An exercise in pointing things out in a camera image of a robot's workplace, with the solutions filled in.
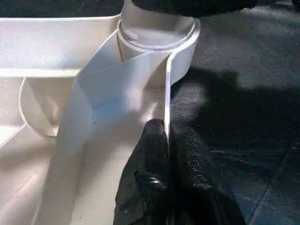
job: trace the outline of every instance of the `white plastic divider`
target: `white plastic divider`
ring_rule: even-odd
[[[117,32],[103,43],[76,76],[33,225],[113,223],[121,171],[146,121],[165,119],[168,132],[170,88],[187,72],[199,34],[195,20],[179,47],[123,62],[126,50],[111,48],[125,43]],[[157,76],[162,83],[152,82]]]

